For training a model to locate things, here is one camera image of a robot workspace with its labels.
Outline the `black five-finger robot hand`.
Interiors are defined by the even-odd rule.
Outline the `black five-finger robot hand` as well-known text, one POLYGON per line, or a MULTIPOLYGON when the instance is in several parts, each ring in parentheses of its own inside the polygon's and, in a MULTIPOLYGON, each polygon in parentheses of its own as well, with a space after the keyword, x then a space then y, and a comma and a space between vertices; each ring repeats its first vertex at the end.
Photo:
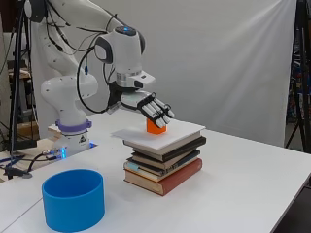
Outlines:
POLYGON ((175 115, 169 104, 156 98, 156 94, 132 87, 120 87, 116 82, 109 84, 108 109, 123 107, 132 112, 139 112, 157 128, 166 126, 175 115))

